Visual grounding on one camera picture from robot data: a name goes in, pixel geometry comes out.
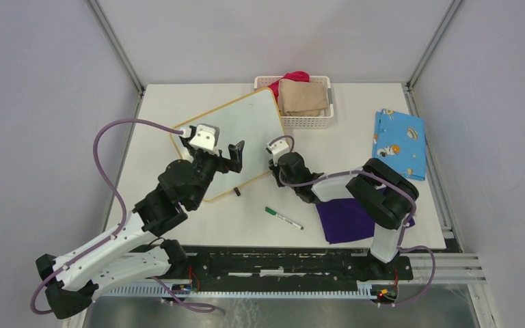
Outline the yellow-framed whiteboard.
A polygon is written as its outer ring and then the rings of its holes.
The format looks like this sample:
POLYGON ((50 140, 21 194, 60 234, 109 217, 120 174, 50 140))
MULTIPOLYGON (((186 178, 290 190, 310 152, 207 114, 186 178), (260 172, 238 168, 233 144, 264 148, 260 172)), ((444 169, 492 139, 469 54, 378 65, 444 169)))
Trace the yellow-framed whiteboard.
POLYGON ((269 173, 267 143, 285 134, 274 94, 269 88, 235 99, 207 111, 174 128, 208 124, 220 129, 217 148, 228 158, 228 145, 244 141, 243 169, 241 173, 216 174, 204 196, 204 201, 215 199, 241 188, 269 173))

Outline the green whiteboard marker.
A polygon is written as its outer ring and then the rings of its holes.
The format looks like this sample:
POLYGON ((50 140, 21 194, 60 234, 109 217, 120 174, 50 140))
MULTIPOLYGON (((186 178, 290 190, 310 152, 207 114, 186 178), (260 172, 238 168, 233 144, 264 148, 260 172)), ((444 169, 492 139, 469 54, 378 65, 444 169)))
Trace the green whiteboard marker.
POLYGON ((292 219, 289 219, 288 217, 285 217, 284 215, 278 213, 277 211, 275 211, 272 208, 269 208, 268 206, 265 207, 265 212, 270 214, 270 215, 272 215, 272 216, 274 216, 274 217, 277 217, 277 218, 287 222, 288 224, 290 224, 291 226, 296 227, 299 230, 304 230, 304 227, 302 225, 298 224, 297 222, 293 221, 292 219))

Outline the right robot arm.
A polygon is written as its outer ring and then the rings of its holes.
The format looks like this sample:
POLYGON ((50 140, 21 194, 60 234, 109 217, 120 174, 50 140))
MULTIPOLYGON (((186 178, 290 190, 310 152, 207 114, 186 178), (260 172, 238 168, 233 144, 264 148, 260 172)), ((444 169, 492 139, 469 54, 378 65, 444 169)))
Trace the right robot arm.
POLYGON ((275 154, 269 169, 279 187, 289 187, 317 207, 329 243, 355 240, 358 222, 370 219, 374 234, 368 272, 384 279, 395 269, 405 224, 416 211, 419 191, 409 180, 377 158, 358 169, 334 174, 313 173, 297 152, 275 154))

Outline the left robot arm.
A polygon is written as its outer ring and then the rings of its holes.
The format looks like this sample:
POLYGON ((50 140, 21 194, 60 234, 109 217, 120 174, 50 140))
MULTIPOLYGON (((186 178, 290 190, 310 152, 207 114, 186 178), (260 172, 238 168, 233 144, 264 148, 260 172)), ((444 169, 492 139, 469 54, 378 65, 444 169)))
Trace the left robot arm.
POLYGON ((49 312, 56 318, 70 318, 130 282, 162 275, 176 279, 186 273, 188 257, 176 240, 165 239, 139 253, 135 249, 162 237, 197 210, 217 172, 240 173, 245 143, 230 144, 229 158, 220 150, 209 152, 195 138, 182 143, 192 161, 172 161, 159 175, 157 187, 127 212, 124 223, 63 256, 44 254, 36 260, 49 312))

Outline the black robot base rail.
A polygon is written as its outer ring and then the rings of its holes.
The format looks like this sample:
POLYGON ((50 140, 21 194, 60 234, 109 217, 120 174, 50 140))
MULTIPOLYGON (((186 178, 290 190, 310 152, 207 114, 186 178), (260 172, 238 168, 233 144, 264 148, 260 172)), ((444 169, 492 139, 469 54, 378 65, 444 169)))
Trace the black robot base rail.
POLYGON ((197 279, 200 292, 338 292, 364 282, 413 279, 407 256, 381 264, 366 249, 185 245, 163 279, 197 279))

